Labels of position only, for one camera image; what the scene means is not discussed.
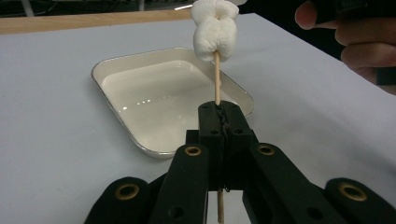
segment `wooden skewer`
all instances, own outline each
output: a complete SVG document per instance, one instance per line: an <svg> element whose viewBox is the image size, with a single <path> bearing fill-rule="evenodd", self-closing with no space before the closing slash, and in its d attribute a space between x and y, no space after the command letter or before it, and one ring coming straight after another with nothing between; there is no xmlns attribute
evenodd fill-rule
<svg viewBox="0 0 396 224"><path fill-rule="evenodd" d="M215 104L220 104L220 56L219 52L215 51Z"/></svg>
<svg viewBox="0 0 396 224"><path fill-rule="evenodd" d="M224 224L224 201L223 190L218 190L218 223Z"/></svg>

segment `human hand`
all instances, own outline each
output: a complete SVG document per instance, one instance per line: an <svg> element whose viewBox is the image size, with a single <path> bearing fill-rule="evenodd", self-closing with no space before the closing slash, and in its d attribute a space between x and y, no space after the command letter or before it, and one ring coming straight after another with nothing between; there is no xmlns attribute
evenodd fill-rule
<svg viewBox="0 0 396 224"><path fill-rule="evenodd" d="M396 66L396 18L338 19L316 24L315 5L306 1L295 13L295 20L305 30L336 29L335 39L346 46L341 61L351 70L375 84L376 67ZM380 86L396 95L396 86Z"/></svg>

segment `white tray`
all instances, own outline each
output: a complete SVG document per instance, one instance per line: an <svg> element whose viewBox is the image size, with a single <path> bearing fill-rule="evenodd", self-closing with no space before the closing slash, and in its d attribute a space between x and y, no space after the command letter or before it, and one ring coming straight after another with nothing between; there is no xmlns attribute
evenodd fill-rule
<svg viewBox="0 0 396 224"><path fill-rule="evenodd" d="M110 107L133 141L148 155L166 159L184 144L186 130L198 129L198 106L214 101L215 66L192 49L163 49L100 62L92 69ZM244 115L253 100L220 72L221 100Z"/></svg>

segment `table surface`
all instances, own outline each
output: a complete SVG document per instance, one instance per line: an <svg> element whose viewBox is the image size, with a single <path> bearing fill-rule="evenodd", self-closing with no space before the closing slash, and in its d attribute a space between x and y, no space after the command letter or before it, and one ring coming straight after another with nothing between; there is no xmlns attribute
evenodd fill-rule
<svg viewBox="0 0 396 224"><path fill-rule="evenodd" d="M189 19L190 11L160 10L70 16L21 17L0 19L0 35L55 31L105 25Z"/></svg>
<svg viewBox="0 0 396 224"><path fill-rule="evenodd" d="M133 144L91 70L123 55L192 49L189 12L64 18L75 25L62 17L0 20L2 34L12 34L0 35L4 223L82 223L111 182L150 182L171 162ZM280 147L320 187L348 177L396 205L396 98L257 15L240 15L236 25L235 52L221 70L252 96L247 121L259 140ZM225 195L226 223L248 223L240 197ZM216 220L214 198L208 223Z"/></svg>

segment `marshmallow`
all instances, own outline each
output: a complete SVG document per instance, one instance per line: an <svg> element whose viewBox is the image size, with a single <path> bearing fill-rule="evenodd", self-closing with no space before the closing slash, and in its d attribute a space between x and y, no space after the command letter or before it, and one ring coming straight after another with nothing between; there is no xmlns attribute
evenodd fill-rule
<svg viewBox="0 0 396 224"><path fill-rule="evenodd" d="M212 62L215 51L219 52L222 62L231 57L236 41L234 20L238 12L236 5L224 0L199 0L192 4L191 16L197 25L193 45L198 59Z"/></svg>

